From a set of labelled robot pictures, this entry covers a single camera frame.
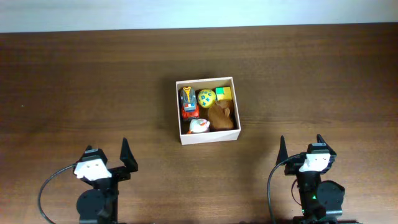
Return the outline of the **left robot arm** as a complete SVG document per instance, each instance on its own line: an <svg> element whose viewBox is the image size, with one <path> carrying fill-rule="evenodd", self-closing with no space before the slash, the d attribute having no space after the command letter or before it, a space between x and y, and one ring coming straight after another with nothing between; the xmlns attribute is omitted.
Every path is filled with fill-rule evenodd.
<svg viewBox="0 0 398 224"><path fill-rule="evenodd" d="M76 203L80 223L118 223L118 185L129 180L131 173L138 171L138 164L126 138L123 138L119 159L124 165L109 169L103 150L88 146L77 160L73 173L77 179L92 186L92 189L79 196Z"/></svg>

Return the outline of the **brown plush toy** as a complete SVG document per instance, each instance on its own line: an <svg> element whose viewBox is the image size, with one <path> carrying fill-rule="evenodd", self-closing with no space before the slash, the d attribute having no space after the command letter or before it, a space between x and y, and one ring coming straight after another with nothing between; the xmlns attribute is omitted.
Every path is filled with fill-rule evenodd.
<svg viewBox="0 0 398 224"><path fill-rule="evenodd" d="M208 110L208 121L214 131L234 129L234 104L232 100L216 101Z"/></svg>

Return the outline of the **pink duck figurine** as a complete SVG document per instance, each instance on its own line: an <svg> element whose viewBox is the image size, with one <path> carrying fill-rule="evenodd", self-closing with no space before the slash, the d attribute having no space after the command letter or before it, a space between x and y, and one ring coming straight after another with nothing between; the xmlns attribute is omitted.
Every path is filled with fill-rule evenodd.
<svg viewBox="0 0 398 224"><path fill-rule="evenodd" d="M200 134L210 131L210 122L206 119L192 119L187 134Z"/></svg>

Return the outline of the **red toy fire truck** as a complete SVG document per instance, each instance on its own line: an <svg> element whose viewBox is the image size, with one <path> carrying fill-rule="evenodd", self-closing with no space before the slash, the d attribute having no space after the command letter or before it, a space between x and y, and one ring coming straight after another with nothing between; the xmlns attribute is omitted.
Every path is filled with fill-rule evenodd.
<svg viewBox="0 0 398 224"><path fill-rule="evenodd" d="M192 87L186 86L180 90L180 103L184 121L190 121L200 117L195 90Z"/></svg>

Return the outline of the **yellow letter ball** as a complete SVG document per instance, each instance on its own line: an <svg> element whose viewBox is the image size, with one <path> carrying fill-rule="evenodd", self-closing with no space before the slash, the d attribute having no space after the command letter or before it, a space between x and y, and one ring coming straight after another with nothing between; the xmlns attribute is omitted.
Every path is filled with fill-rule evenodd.
<svg viewBox="0 0 398 224"><path fill-rule="evenodd" d="M216 102L216 94L213 90L203 89L199 92L197 101L202 108L210 108Z"/></svg>

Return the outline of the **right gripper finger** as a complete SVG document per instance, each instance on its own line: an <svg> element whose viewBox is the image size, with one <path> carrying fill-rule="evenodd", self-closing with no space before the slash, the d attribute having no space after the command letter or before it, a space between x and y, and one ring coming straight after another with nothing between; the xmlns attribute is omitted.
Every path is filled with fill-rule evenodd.
<svg viewBox="0 0 398 224"><path fill-rule="evenodd" d="M285 144L285 137L281 136L280 137L280 146L279 146L279 152L277 155L277 160L276 160L276 165L284 162L288 158L288 153L287 153L287 148Z"/></svg>
<svg viewBox="0 0 398 224"><path fill-rule="evenodd" d="M322 143L322 144L326 143L321 134L317 134L317 143Z"/></svg>

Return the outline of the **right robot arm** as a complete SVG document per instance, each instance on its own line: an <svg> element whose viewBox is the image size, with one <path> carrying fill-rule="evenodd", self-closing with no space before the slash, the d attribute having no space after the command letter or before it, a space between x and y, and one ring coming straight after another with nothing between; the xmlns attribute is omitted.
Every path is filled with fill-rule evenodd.
<svg viewBox="0 0 398 224"><path fill-rule="evenodd" d="M284 166L285 175L294 175L293 186L298 188L300 200L296 201L302 208L302 215L295 216L292 223L322 224L322 223L356 223L356 220L339 220L342 216L342 204L345 188L332 181L321 180L321 175L327 173L335 162L336 152L317 134L316 143L308 145L305 152L289 156L285 138L280 138L280 148L275 163L267 181L267 203L272 221L276 219L271 205L271 178L280 166Z"/></svg>

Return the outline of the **multicoloured puzzle cube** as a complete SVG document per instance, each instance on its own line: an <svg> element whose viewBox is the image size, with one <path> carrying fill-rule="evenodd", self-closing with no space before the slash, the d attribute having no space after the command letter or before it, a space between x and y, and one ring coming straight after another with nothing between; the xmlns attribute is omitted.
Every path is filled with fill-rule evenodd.
<svg viewBox="0 0 398 224"><path fill-rule="evenodd" d="M232 91L230 87L217 87L215 88L216 98L218 101L221 100L232 100Z"/></svg>

